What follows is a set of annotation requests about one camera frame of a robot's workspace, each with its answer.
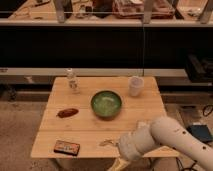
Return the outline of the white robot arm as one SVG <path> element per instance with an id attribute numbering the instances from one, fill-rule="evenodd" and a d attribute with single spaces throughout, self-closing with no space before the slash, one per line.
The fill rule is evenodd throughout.
<path id="1" fill-rule="evenodd" d="M 150 124 L 123 134 L 112 144 L 117 147 L 119 156 L 107 171 L 122 171 L 161 146 L 173 148 L 195 160 L 206 171 L 213 171 L 213 148 L 193 137 L 171 117 L 158 117 Z"/>

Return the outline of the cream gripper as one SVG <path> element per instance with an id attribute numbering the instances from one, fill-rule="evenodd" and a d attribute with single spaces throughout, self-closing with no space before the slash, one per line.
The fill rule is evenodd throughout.
<path id="1" fill-rule="evenodd" d="M 110 145 L 112 147 L 118 146 L 118 141 L 113 139 L 106 139 L 99 143 L 99 146 L 107 146 Z M 123 159 L 122 157 L 117 157 L 114 160 L 113 165 L 107 171 L 122 171 L 130 164 L 129 161 Z"/>

